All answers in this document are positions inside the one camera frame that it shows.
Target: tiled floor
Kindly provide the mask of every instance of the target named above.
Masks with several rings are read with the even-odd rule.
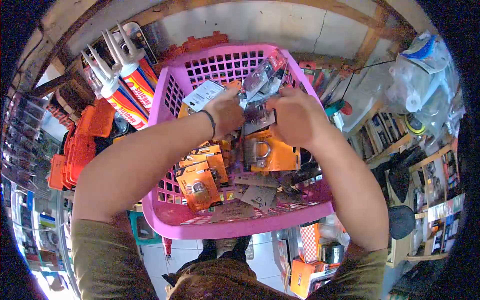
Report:
[[[250,268],[257,274],[260,282],[283,291],[280,271],[274,261],[271,232],[255,234],[252,239],[254,259],[247,261]],[[167,282],[162,278],[162,274],[177,272],[184,263],[196,259],[202,249],[201,240],[173,240],[172,259],[167,262],[163,254],[163,244],[142,246],[145,267],[161,300],[167,296]]]

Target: person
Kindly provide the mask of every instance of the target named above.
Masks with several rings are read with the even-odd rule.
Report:
[[[83,299],[156,299],[126,210],[191,149],[242,125],[236,93],[228,90],[209,102],[204,107],[207,113],[130,134],[83,169],[72,221],[73,265]],[[319,162],[337,217],[350,235],[335,277],[308,299],[378,299],[388,241],[387,207],[379,184],[312,96],[283,88],[266,107],[276,110],[277,123],[270,126],[273,134],[309,150]],[[241,256],[241,251],[245,256],[244,243],[238,245],[226,256],[206,261],[199,257],[174,276],[165,276],[171,285],[167,299],[295,299],[258,282]]]

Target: blue plastic stool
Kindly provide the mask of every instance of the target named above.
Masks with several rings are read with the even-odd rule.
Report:
[[[130,218],[130,226],[132,227],[133,231],[133,237],[135,238],[135,242],[137,245],[142,246],[142,245],[151,245],[151,244],[161,244],[162,243],[162,237],[159,236],[153,229],[153,238],[152,239],[146,239],[146,238],[140,238],[138,236],[138,229],[137,229],[137,219],[138,218],[144,218],[144,214],[142,212],[134,212],[129,210],[128,215]]]

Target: olive shirt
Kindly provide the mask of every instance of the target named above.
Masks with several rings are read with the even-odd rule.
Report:
[[[157,299],[131,234],[109,224],[75,220],[71,238],[82,299]],[[382,249],[346,258],[332,281],[307,299],[377,300],[386,257]],[[176,276],[176,285],[167,288],[170,300],[297,299],[257,281],[247,264],[232,259],[194,264]]]

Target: nozzle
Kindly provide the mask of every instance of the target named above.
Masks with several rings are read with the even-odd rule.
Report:
[[[92,68],[93,73],[97,76],[100,80],[102,85],[105,85],[108,81],[108,77],[103,73],[103,71],[93,62],[93,60],[85,53],[85,51],[81,51],[82,55],[85,57],[86,62]]]
[[[112,66],[112,70],[113,72],[117,73],[121,68],[121,62],[107,32],[108,32],[108,29],[105,29],[105,32],[102,31],[102,35],[103,35],[103,39],[105,40],[105,43],[107,44],[108,50],[110,51],[110,55],[113,57],[113,60],[115,61],[115,64]]]
[[[119,28],[121,36],[123,37],[123,40],[125,41],[125,44],[127,45],[128,52],[130,53],[128,56],[129,60],[141,60],[145,56],[145,50],[143,48],[137,49],[137,47],[132,43],[132,40],[130,40],[128,34],[125,32],[125,30],[123,30],[123,27],[120,25],[118,20],[117,26]]]
[[[98,54],[98,52],[92,47],[90,46],[89,44],[86,44],[88,46],[88,48],[90,49],[90,52],[92,52],[93,54],[93,57],[95,58],[95,60],[97,61],[99,67],[102,69],[103,73],[109,78],[109,79],[112,79],[113,77],[115,77],[115,74],[114,72],[112,71],[112,69],[107,65],[107,63],[100,57],[100,55]]]
[[[113,37],[113,34],[107,29],[105,29],[105,31],[107,32],[108,39],[110,40],[110,44],[113,48],[113,51],[110,50],[110,52],[116,54],[118,60],[120,61],[120,63],[123,66],[127,65],[129,63],[129,60],[128,60],[127,56],[125,55],[125,53],[123,53],[123,50],[120,48],[120,45],[117,43],[117,41]]]

